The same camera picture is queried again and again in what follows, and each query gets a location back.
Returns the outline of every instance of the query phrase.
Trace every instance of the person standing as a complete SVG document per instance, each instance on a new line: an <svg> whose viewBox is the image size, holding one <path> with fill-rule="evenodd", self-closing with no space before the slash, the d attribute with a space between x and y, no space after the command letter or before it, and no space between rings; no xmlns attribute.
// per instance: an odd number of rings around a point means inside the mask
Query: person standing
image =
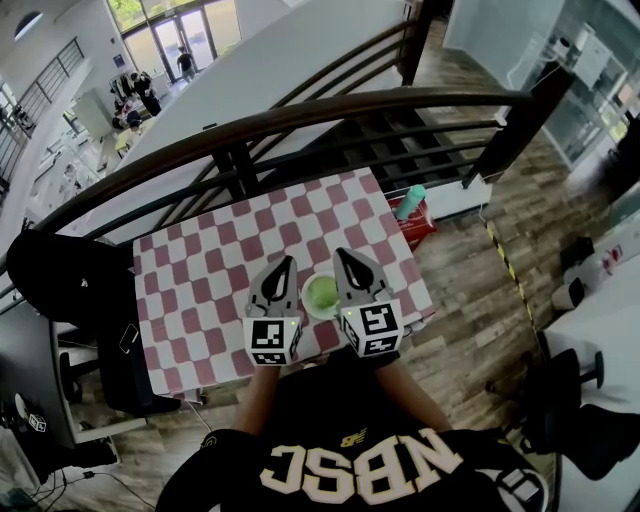
<svg viewBox="0 0 640 512"><path fill-rule="evenodd" d="M131 79L133 80L133 88L138 96L140 96L142 104L153 117L157 116L162 110L162 107L160 107L156 92L151 86L151 77L145 72L140 74L131 73Z"/></svg>
<svg viewBox="0 0 640 512"><path fill-rule="evenodd" d="M180 50L180 57L178 57L178 69L182 72L182 78L187 83L191 82L196 76L196 63L184 46L178 48Z"/></svg>

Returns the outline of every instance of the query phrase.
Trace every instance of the glass door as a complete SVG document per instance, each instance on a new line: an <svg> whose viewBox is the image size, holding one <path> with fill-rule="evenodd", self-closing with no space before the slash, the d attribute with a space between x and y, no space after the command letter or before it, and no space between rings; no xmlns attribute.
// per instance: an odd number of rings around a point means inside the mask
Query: glass door
<svg viewBox="0 0 640 512"><path fill-rule="evenodd" d="M158 35L160 46L171 68L171 73L173 74L172 82L175 82L176 79L182 76L178 69L178 57L180 56L178 48L183 46L182 38L176 28L176 22L174 20L165 21L156 25L154 30Z"/></svg>
<svg viewBox="0 0 640 512"><path fill-rule="evenodd" d="M198 71L202 71L213 62L213 52L209 44L207 29L202 18L202 9L180 16L180 31L185 45L193 56Z"/></svg>

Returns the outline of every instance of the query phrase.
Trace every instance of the person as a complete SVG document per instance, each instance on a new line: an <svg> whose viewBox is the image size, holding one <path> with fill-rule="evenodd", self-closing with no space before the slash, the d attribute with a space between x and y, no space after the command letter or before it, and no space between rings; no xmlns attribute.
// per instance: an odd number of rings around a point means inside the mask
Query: person
<svg viewBox="0 0 640 512"><path fill-rule="evenodd" d="M543 478L502 432L452 430L397 353L347 347L279 375L255 369L232 428L205 437L157 512L546 509Z"/></svg>
<svg viewBox="0 0 640 512"><path fill-rule="evenodd" d="M187 83L191 82L196 76L196 63L184 46L178 48L180 50L180 57L178 57L178 69L182 72L182 78Z"/></svg>
<svg viewBox="0 0 640 512"><path fill-rule="evenodd" d="M142 104L149 111L149 114L153 117L157 116L162 110L162 107L151 85L151 77L145 72L140 74L131 73L131 79L133 80L134 90L138 96L140 96Z"/></svg>

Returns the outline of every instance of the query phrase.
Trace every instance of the doorway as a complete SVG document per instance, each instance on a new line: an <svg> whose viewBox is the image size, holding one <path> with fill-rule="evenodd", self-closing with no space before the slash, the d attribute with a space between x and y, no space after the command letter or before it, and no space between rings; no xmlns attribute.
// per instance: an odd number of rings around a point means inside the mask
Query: doorway
<svg viewBox="0 0 640 512"><path fill-rule="evenodd" d="M181 46L193 56L197 72L213 62L215 50L208 26L204 23L202 8L175 15L155 25L154 30L169 64L172 82L182 78L178 67Z"/></svg>

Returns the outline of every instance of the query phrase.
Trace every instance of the fiducial marker cube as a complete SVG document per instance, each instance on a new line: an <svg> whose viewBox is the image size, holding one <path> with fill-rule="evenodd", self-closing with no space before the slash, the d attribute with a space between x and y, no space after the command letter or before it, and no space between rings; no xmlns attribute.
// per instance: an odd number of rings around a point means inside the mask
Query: fiducial marker cube
<svg viewBox="0 0 640 512"><path fill-rule="evenodd" d="M245 350L258 366L291 363L302 337L302 320L289 318L243 318Z"/></svg>
<svg viewBox="0 0 640 512"><path fill-rule="evenodd" d="M340 328L360 357L394 352L404 333L400 300L342 308Z"/></svg>

